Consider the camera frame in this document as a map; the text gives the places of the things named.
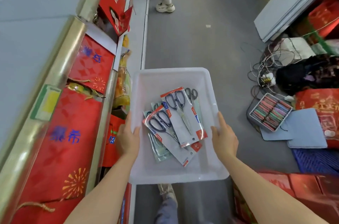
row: plastic bin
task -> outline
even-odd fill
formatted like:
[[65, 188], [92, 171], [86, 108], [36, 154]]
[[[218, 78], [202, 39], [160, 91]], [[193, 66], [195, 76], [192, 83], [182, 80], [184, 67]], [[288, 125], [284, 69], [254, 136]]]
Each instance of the plastic bin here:
[[[150, 110], [151, 102], [158, 102], [160, 95], [183, 86], [198, 91], [199, 103], [203, 115], [203, 124], [208, 138], [201, 140], [203, 147], [186, 167], [174, 157], [156, 163], [148, 129], [142, 125], [142, 111]], [[169, 68], [149, 69], [135, 73], [130, 111], [131, 128], [141, 126], [140, 150], [135, 161], [129, 182], [132, 184], [159, 184], [194, 182], [226, 179], [228, 171], [218, 160], [212, 145], [210, 126], [219, 126], [218, 106], [215, 100], [210, 73], [205, 68]]]

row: shoe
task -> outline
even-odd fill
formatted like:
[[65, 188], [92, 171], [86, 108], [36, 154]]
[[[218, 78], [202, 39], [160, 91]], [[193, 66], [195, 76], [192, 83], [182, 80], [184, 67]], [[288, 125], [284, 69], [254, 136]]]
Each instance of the shoe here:
[[164, 13], [164, 12], [172, 13], [175, 10], [175, 7], [173, 4], [165, 4], [163, 2], [157, 4], [155, 8], [160, 13]]
[[178, 201], [175, 197], [175, 193], [171, 184], [158, 184], [158, 188], [163, 200], [165, 200], [167, 197], [171, 197], [178, 206]]

